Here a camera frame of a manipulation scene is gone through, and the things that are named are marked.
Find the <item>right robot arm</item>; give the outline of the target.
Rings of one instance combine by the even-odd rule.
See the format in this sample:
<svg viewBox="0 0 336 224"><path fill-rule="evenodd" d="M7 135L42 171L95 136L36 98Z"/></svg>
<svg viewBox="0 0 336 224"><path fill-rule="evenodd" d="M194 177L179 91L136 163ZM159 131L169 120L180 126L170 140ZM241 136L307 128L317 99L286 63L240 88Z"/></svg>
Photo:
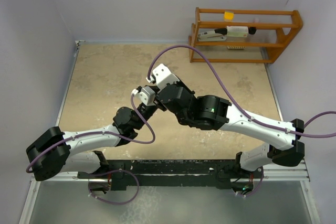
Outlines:
<svg viewBox="0 0 336 224"><path fill-rule="evenodd" d="M200 130L230 131L263 141L263 145L236 155L234 173L246 177L264 165L274 163L285 167L297 166L305 156L304 144L291 133L302 129L303 122L281 122L266 119L264 127L248 119L228 100L205 95L195 97L181 80L164 80L157 84L156 99L172 112L180 125Z"/></svg>

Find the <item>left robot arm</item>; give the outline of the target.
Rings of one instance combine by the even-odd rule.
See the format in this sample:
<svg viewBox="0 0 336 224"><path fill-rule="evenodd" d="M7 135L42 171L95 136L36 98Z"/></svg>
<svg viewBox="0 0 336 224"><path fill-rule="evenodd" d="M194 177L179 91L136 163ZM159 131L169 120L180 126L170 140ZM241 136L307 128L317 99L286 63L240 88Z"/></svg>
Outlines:
<svg viewBox="0 0 336 224"><path fill-rule="evenodd" d="M58 126L51 127L27 147L29 165L26 172L34 174L37 181L44 181L69 171L76 158L83 163L85 173L102 178L108 172L107 163L98 154L88 155L87 151L119 147L130 142L144 144L136 139L137 131L143 126L153 131L148 119L156 111L157 106L141 103L133 108L121 107L113 123L99 129L64 132Z"/></svg>

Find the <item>staples strip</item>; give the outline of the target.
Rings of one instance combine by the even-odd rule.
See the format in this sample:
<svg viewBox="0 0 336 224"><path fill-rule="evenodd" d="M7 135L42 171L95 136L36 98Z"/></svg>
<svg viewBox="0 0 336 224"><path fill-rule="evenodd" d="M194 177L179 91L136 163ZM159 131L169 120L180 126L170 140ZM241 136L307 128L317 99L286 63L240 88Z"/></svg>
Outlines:
<svg viewBox="0 0 336 224"><path fill-rule="evenodd" d="M244 50L244 46L227 46L227 49L229 50Z"/></svg>

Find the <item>wooden shelf rack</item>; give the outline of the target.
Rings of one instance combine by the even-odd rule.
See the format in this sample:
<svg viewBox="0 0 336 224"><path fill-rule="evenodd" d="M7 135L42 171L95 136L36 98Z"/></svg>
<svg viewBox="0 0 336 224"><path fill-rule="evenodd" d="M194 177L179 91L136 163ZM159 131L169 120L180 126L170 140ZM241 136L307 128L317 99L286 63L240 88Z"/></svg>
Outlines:
<svg viewBox="0 0 336 224"><path fill-rule="evenodd" d="M215 59L212 62L274 63L303 28L298 10L246 10L196 8L188 44L258 48L263 59Z"/></svg>

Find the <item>white stapler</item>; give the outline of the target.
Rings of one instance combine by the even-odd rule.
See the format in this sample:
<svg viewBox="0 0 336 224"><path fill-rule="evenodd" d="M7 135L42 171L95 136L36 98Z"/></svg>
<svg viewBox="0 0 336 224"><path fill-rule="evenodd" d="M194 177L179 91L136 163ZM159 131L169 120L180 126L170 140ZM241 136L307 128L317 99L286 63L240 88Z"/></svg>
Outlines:
<svg viewBox="0 0 336 224"><path fill-rule="evenodd" d="M214 30L209 30L197 35L198 41L225 41L227 35L226 28L218 28Z"/></svg>

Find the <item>white green box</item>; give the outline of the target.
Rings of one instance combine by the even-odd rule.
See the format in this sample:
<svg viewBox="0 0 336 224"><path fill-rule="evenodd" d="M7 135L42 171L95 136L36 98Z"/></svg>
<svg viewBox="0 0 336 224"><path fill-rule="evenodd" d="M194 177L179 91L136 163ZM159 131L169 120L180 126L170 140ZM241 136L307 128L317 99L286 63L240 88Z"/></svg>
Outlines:
<svg viewBox="0 0 336 224"><path fill-rule="evenodd" d="M247 26L227 26L227 37L245 38L248 34Z"/></svg>

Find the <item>yellow sticky block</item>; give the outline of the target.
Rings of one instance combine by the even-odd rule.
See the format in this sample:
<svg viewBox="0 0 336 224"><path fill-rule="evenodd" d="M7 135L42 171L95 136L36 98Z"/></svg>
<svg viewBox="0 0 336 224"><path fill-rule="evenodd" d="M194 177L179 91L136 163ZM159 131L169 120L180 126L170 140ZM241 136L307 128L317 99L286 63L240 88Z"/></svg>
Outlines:
<svg viewBox="0 0 336 224"><path fill-rule="evenodd" d="M224 13L224 20L225 21L232 21L234 19L234 13L232 12L225 12Z"/></svg>

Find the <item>black round object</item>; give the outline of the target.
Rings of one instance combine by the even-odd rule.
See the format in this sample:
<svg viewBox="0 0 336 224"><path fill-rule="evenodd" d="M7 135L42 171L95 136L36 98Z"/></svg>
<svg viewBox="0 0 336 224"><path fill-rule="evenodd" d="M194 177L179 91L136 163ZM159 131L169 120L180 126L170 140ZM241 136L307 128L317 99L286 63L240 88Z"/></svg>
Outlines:
<svg viewBox="0 0 336 224"><path fill-rule="evenodd" d="M256 27L248 27L248 33L250 35L254 35L256 31L257 31Z"/></svg>

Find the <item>black base frame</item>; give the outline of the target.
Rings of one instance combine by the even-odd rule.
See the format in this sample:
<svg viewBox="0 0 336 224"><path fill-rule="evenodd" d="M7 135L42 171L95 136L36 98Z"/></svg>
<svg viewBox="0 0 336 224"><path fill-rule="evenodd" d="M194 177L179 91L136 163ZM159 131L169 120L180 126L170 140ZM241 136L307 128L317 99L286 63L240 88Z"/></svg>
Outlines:
<svg viewBox="0 0 336 224"><path fill-rule="evenodd" d="M107 179L113 191L128 186L215 187L250 191L253 180L264 175L262 167L253 172L241 169L233 159L144 159L107 160L97 151L100 167L92 174L79 172L78 178Z"/></svg>

